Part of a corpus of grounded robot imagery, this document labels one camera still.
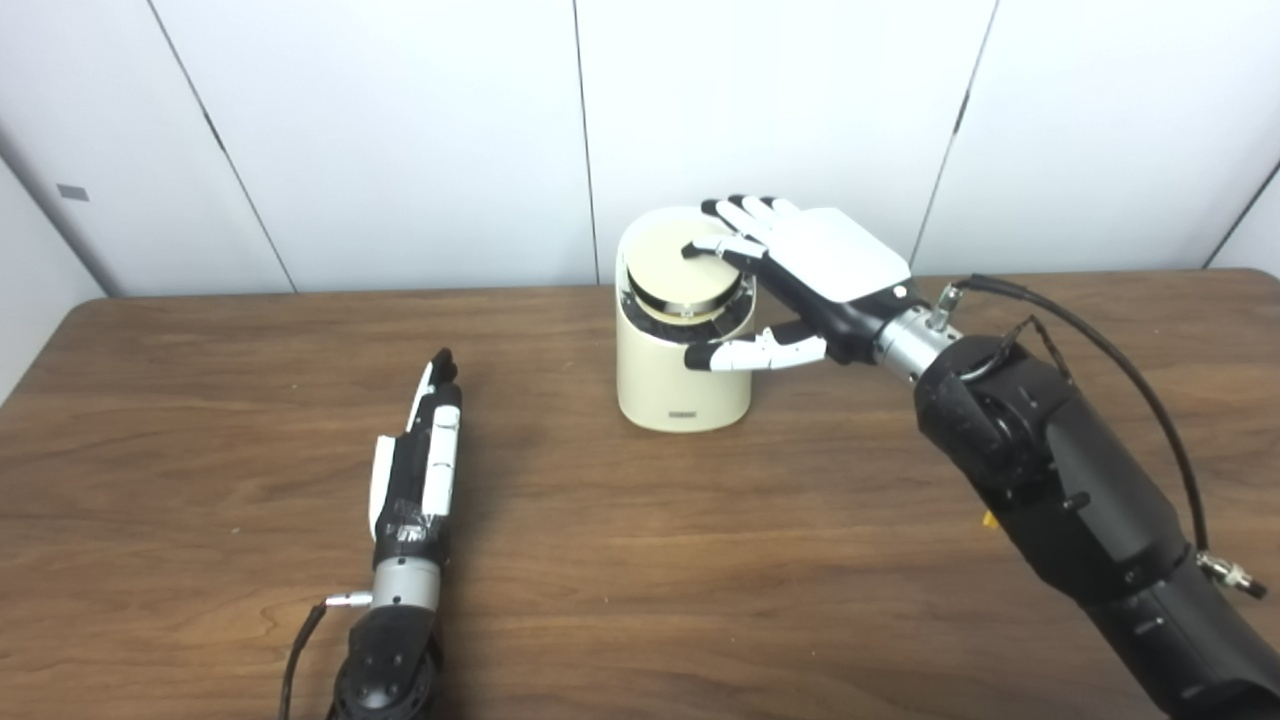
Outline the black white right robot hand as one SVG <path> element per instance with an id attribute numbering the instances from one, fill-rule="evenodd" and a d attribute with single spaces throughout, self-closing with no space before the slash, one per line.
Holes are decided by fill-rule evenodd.
<path id="1" fill-rule="evenodd" d="M 689 370 L 760 372 L 823 359 L 872 365 L 884 329 L 928 304 L 908 261 L 838 209 L 732 195 L 700 210 L 728 232 L 686 243 L 682 256 L 726 261 L 795 318 L 754 337 L 691 345 Z"/>

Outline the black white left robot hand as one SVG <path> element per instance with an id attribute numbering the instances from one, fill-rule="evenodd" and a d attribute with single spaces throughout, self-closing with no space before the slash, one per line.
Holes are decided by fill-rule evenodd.
<path id="1" fill-rule="evenodd" d="M 457 375 L 452 351 L 440 348 L 422 372 L 404 429 L 375 443 L 369 501 L 374 568 L 407 559 L 448 564 L 462 420 Z"/>

